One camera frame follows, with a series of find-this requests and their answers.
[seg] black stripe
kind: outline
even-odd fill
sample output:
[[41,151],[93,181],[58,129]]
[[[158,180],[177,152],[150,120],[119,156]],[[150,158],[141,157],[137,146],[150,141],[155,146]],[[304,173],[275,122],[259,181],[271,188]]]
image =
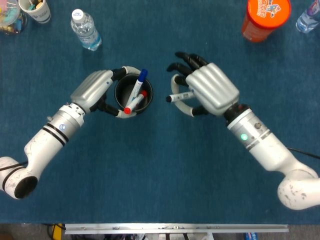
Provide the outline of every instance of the black stripe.
[[25,168],[24,166],[21,166],[21,167],[18,167],[18,168],[16,168],[16,169],[12,170],[12,171],[3,179],[3,182],[2,182],[2,189],[3,189],[3,191],[6,191],[6,190],[5,190],[5,186],[6,186],[6,182],[7,182],[8,178],[9,178],[14,172],[16,172],[17,170],[19,170],[19,169],[24,169],[24,168]]
[[62,146],[65,145],[64,141],[62,141],[54,132],[50,131],[49,129],[43,127],[42,130],[45,130],[46,132],[50,133],[53,137],[55,137],[61,144]]
[[55,126],[53,126],[53,125],[50,124],[50,123],[47,123],[46,125],[47,125],[48,127],[52,128],[52,129],[56,130],[56,131],[64,138],[64,140],[65,140],[66,142],[69,141],[69,138],[68,138],[62,131],[60,131],[58,128],[56,128]]

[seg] orange lid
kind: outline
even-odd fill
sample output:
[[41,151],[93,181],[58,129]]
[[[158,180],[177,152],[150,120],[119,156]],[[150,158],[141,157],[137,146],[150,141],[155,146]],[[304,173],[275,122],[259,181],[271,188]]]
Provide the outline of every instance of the orange lid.
[[280,27],[289,19],[290,13],[290,0],[248,0],[248,18],[263,29]]

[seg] blue marker cap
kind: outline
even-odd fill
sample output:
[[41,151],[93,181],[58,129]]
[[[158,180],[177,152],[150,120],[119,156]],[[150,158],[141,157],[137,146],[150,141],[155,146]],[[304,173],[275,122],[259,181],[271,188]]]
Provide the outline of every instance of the blue marker cap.
[[142,69],[140,75],[138,77],[138,81],[143,83],[148,75],[148,71],[146,69]]

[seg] metal bar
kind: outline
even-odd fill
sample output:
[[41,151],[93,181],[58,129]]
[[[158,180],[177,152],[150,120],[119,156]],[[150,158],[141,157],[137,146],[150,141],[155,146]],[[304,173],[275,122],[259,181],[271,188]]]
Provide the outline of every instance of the metal bar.
[[65,234],[286,233],[286,224],[83,223],[66,224]]

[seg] orange container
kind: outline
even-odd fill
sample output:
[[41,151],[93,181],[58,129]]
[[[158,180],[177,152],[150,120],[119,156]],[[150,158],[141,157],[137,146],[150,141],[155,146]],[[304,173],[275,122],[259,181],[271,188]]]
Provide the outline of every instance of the orange container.
[[290,14],[289,0],[248,0],[242,34],[251,42],[262,42],[285,24]]

